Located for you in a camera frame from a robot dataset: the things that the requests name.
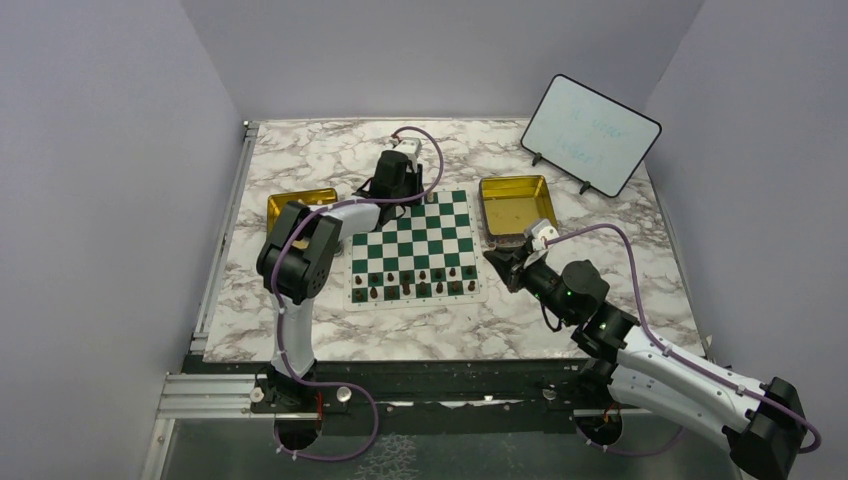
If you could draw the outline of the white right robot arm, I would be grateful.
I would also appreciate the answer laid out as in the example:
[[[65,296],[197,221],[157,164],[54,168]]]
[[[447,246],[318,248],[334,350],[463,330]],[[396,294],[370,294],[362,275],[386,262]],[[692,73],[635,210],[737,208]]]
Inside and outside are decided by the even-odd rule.
[[[795,386],[746,377],[654,341],[634,316],[609,303],[608,283],[588,260],[556,272],[543,254],[496,248],[484,258],[511,292],[526,290],[574,329],[591,360],[577,380],[579,398],[646,409],[696,432],[756,479],[786,479],[808,427]]]

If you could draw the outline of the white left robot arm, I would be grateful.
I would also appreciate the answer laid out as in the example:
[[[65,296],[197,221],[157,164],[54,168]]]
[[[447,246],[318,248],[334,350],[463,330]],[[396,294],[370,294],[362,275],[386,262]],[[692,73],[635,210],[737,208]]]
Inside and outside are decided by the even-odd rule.
[[[315,362],[312,348],[314,299],[325,286],[337,248],[344,240],[380,229],[399,206],[418,205],[426,195],[420,146],[401,141],[381,153],[375,173],[346,201],[324,208],[296,200],[284,205],[256,262],[264,287],[278,303],[275,357],[282,375],[276,396],[298,411],[313,401],[314,384],[305,375]]]

